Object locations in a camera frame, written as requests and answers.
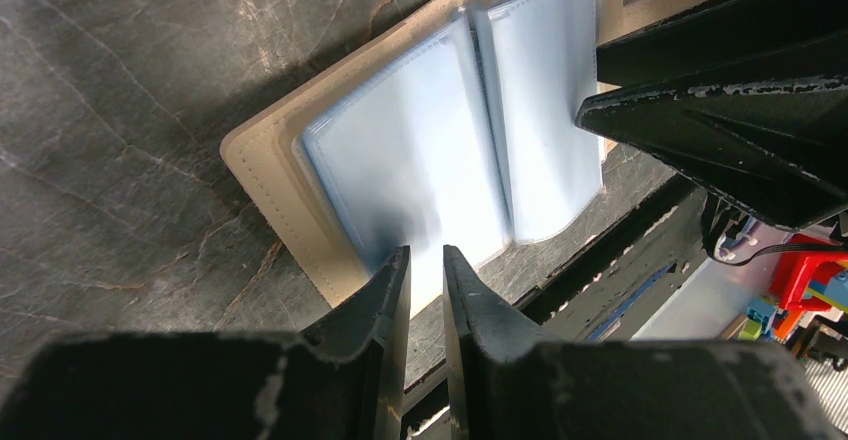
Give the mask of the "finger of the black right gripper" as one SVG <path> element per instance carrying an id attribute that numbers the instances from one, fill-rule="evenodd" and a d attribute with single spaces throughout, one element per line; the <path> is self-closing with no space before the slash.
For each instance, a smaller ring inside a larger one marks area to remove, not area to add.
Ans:
<path id="1" fill-rule="evenodd" d="M 775 228 L 847 209 L 847 78 L 673 81 L 586 99 L 581 128 L 639 149 Z"/>
<path id="2" fill-rule="evenodd" d="M 751 61 L 754 78 L 847 72 L 847 0 L 706 0 L 596 50 L 600 81 L 622 87 Z"/>

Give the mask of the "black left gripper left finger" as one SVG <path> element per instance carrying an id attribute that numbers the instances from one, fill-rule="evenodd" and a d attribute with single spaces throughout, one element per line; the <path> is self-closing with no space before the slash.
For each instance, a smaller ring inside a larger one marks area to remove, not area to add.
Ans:
<path id="1" fill-rule="evenodd" d="M 83 333 L 26 367 L 5 439 L 395 439 L 411 253 L 299 332 Z"/>

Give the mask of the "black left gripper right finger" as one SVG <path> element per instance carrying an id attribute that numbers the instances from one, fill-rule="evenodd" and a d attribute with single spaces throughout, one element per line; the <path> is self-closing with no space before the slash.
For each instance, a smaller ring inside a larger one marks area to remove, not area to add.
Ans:
<path id="1" fill-rule="evenodd" d="M 568 342 L 443 249 L 455 439 L 837 439 L 798 362 L 744 341 Z"/>

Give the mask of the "beige leather card holder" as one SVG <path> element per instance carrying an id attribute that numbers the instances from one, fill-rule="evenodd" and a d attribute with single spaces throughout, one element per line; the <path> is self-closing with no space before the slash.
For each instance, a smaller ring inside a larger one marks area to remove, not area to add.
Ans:
<path id="1" fill-rule="evenodd" d="M 398 247 L 415 315 L 442 248 L 481 267 L 565 230 L 612 142 L 579 129 L 595 46 L 704 0 L 431 0 L 230 132 L 220 153 L 331 305 Z"/>

